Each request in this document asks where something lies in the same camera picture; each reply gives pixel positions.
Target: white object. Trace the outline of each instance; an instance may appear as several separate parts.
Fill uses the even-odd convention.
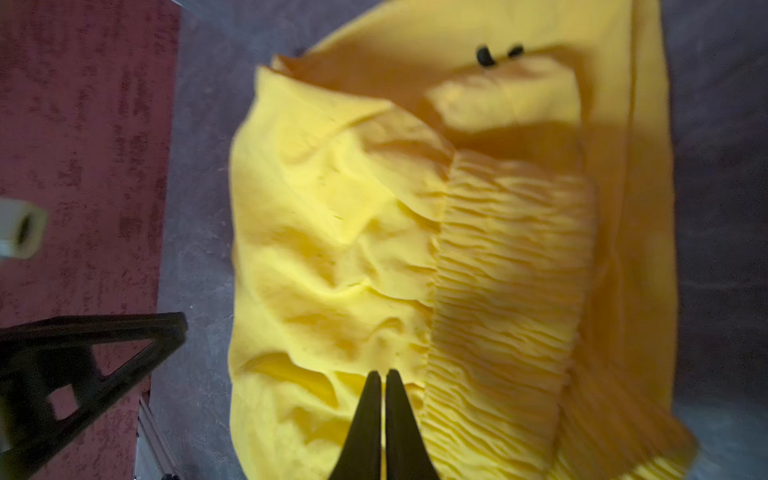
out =
[[[29,258],[43,241],[48,214],[36,205],[0,198],[0,257]]]

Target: gray table surface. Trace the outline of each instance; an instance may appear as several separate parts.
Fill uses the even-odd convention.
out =
[[[187,480],[243,478],[229,433],[232,230],[227,159],[254,65],[296,55],[376,0],[182,0],[159,310],[187,343],[151,408]],[[691,479],[768,472],[768,2],[665,0],[680,340],[675,413]]]

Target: yellow shirt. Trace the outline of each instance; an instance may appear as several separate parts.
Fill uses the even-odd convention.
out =
[[[681,478],[667,115],[657,0],[394,0],[259,68],[231,159],[249,478],[326,478],[390,368],[443,479]]]

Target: maroon floor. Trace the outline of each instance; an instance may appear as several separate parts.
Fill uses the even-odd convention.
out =
[[[179,11],[170,0],[0,5],[0,196],[49,212],[0,266],[0,326],[157,305]],[[136,346],[99,349],[114,368]],[[137,392],[35,478],[133,478]]]

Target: yellow garment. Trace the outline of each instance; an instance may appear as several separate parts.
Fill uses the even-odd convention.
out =
[[[394,0],[257,99],[231,161],[249,478],[326,478],[390,368],[445,480],[684,475],[657,0]]]

